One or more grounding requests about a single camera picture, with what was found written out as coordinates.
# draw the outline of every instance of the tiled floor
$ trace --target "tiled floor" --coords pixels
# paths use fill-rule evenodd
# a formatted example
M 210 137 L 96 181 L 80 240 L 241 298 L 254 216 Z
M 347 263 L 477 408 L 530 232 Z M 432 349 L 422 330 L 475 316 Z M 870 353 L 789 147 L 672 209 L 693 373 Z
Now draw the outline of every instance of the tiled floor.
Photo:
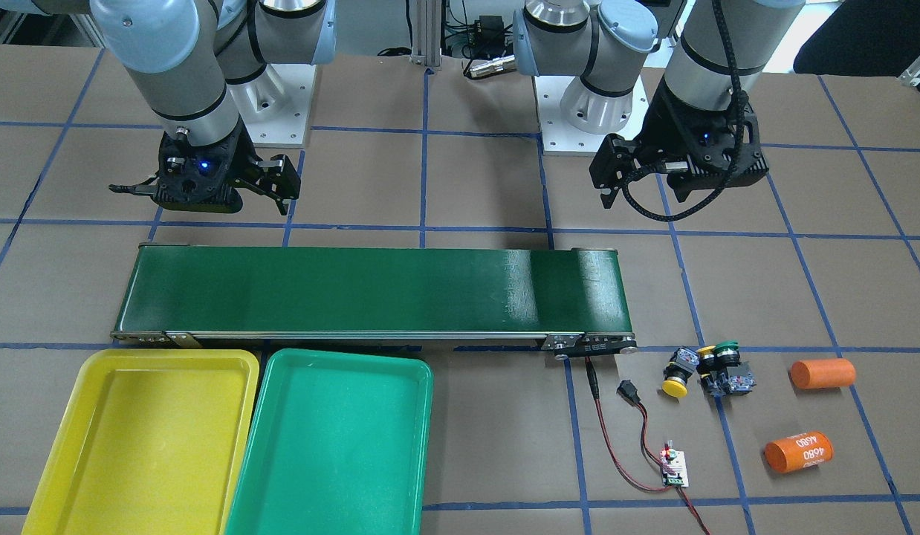
M 293 155 L 290 217 L 252 196 L 227 217 L 106 192 L 152 171 L 160 136 L 109 55 L 0 47 L 0 535 L 21 528 L 77 369 L 109 346 L 147 240 L 615 248 L 644 347 L 597 363 L 634 474 L 650 477 L 639 415 L 613 394 L 624 378 L 650 409 L 651 441 L 687 451 L 713 533 L 920 534 L 919 95 L 895 80 L 762 76 L 751 98 L 771 176 L 670 226 L 621 200 L 602 210 L 588 159 L 540 154 L 526 78 L 459 71 L 338 58 L 321 72 L 311 145 Z M 680 210 L 659 184 L 637 196 Z M 658 392 L 675 346 L 731 338 L 755 392 Z M 580 368 L 522 349 L 420 356 L 436 376 L 425 534 L 697 532 L 674 496 L 617 477 Z M 791 386 L 796 359 L 840 356 L 857 366 L 854 389 Z M 833 461 L 766 467 L 766 441 L 810 429 L 834 441 Z

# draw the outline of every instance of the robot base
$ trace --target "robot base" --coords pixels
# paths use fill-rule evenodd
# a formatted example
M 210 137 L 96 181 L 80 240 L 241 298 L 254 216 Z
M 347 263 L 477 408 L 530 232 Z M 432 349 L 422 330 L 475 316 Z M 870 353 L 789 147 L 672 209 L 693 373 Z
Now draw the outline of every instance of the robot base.
M 311 101 L 317 67 L 314 65 L 269 65 L 284 88 L 284 101 L 277 106 L 247 106 L 248 96 L 236 94 L 240 85 L 230 85 L 252 142 L 259 149 L 304 149 L 308 141 Z
M 539 126 L 542 131 L 542 152 L 550 156 L 595 155 L 602 145 L 602 134 L 580 131 L 570 125 L 559 108 L 569 83 L 574 76 L 537 76 L 534 78 L 536 108 L 539 112 Z M 618 132 L 626 139 L 633 139 L 641 131 L 641 121 L 648 111 L 648 99 L 641 78 L 635 81 L 632 90 L 633 105 L 629 121 Z

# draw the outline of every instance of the white mounting plate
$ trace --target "white mounting plate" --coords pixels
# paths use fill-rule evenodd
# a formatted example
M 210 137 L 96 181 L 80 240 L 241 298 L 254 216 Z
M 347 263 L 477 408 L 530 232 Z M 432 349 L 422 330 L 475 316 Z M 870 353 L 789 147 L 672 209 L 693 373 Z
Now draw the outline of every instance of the white mounting plate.
M 304 149 L 308 142 L 308 119 L 317 67 L 314 65 L 272 65 L 285 83 L 291 98 L 273 117 L 253 122 L 243 116 L 245 128 L 257 148 Z
M 580 131 L 570 125 L 559 109 L 569 82 L 574 76 L 536 76 L 536 108 L 539 112 L 539 126 L 542 131 L 542 152 L 549 156 L 595 155 L 602 145 L 604 134 Z M 641 78 L 635 81 L 632 90 L 632 112 L 629 121 L 618 132 L 624 139 L 633 139 L 641 132 L 644 113 L 648 111 L 648 99 L 644 93 Z

